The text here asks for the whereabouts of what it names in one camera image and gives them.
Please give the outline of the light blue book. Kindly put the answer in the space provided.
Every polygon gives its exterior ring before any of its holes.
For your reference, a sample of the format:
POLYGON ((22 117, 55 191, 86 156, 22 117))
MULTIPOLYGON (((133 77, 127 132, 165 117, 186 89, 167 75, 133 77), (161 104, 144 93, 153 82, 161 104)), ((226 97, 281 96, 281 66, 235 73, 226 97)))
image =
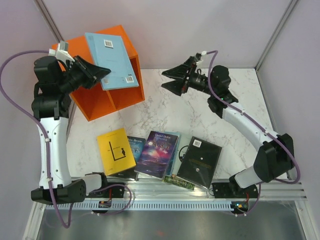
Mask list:
POLYGON ((94 64, 110 69, 110 73, 100 81, 104 91, 139 86, 121 36, 90 32, 84 36, 94 64))

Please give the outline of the teal Jules Verne book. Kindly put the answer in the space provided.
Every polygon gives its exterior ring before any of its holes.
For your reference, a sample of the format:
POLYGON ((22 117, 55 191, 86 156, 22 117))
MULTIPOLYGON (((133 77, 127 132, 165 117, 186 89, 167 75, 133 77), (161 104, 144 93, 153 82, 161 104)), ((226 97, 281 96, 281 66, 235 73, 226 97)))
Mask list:
POLYGON ((171 159, 170 159, 170 162, 169 162, 169 165, 168 165, 168 168, 165 172, 165 175, 166 176, 170 176, 172 174, 172 171, 173 171, 173 166, 175 164, 175 159, 176 159, 176 154, 177 154, 177 148, 179 146, 179 143, 180 143, 180 136, 181 136, 181 133, 180 132, 167 132, 168 134, 171 134, 171 135, 175 135, 177 136, 177 141, 176 141, 176 144, 174 146, 174 149, 173 149, 173 153, 171 155, 171 159))

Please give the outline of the dark Wuthering Heights book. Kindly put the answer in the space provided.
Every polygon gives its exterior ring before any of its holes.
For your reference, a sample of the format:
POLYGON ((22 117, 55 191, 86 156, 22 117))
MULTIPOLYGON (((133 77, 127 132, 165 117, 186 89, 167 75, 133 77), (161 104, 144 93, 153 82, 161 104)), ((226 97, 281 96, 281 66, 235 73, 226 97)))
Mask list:
MULTIPOLYGON (((130 144, 130 148, 131 148, 135 163, 137 163, 142 154, 142 150, 145 145, 146 139, 141 137, 135 137, 135 136, 128 136, 127 138, 130 144)), ((120 178, 120 179, 129 180, 129 181, 136 181, 138 177, 138 173, 135 172, 135 168, 133 167, 133 168, 115 173, 111 176, 120 178)))

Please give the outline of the yellow book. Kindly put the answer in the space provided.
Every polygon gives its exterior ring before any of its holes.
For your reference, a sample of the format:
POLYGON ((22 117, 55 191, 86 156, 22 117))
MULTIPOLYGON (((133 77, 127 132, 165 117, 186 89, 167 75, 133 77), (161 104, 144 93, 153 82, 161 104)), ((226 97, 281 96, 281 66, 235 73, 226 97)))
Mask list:
POLYGON ((97 137, 100 157, 107 176, 134 168, 136 161, 124 128, 97 137))

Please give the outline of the purple galaxy Crusoe book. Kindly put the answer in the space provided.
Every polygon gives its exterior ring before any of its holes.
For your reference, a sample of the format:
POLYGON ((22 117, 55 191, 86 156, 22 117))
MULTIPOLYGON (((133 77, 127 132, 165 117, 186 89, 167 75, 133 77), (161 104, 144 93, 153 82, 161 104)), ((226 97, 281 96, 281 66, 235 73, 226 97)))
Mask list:
POLYGON ((179 138, 177 132, 151 131, 134 171, 158 179, 164 178, 172 165, 179 138))

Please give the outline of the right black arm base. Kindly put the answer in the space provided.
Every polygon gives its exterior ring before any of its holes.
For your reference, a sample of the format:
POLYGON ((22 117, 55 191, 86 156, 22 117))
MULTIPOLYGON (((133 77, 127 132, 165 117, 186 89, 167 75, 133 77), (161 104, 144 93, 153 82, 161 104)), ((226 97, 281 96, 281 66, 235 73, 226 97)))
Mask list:
POLYGON ((213 196, 216 199, 256 199, 258 197, 258 188, 251 185, 247 188, 232 188, 229 182, 213 182, 211 184, 213 196))

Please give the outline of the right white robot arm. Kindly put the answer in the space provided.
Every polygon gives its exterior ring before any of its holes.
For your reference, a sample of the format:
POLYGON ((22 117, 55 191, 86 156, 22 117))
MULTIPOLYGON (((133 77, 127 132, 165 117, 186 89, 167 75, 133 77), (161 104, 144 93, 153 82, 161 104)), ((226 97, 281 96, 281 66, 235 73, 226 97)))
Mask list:
POLYGON ((234 126, 245 136, 257 151, 251 167, 242 170, 229 180, 228 191, 240 197, 247 187, 269 183, 295 167, 293 139, 287 133, 280 135, 262 126, 249 116, 238 99, 229 90, 229 70, 222 65, 210 65, 208 74, 198 69, 202 54, 190 56, 184 63, 163 71, 170 78, 162 87, 177 96, 192 88, 209 95, 210 110, 234 126))

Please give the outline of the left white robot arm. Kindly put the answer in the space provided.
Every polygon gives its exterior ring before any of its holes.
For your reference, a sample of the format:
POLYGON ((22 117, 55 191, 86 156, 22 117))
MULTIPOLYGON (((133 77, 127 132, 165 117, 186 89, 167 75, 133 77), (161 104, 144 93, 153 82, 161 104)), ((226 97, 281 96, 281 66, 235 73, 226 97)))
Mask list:
POLYGON ((62 61, 55 56, 44 56, 34 62, 38 82, 34 86, 31 104, 37 123, 41 174, 38 188, 31 191, 34 202, 53 205, 83 202, 93 192, 103 198, 110 190, 103 173, 89 173, 73 180, 67 161, 67 128, 70 94, 79 87, 90 89, 111 72, 91 64, 79 55, 62 61))

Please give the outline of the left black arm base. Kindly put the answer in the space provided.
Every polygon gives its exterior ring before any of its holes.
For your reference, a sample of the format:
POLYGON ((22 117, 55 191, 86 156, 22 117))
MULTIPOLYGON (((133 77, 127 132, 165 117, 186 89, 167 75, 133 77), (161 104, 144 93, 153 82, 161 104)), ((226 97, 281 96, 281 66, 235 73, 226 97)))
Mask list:
POLYGON ((106 186, 91 191, 86 197, 93 199, 104 198, 107 200, 122 199, 125 193, 124 185, 124 182, 110 182, 106 186))

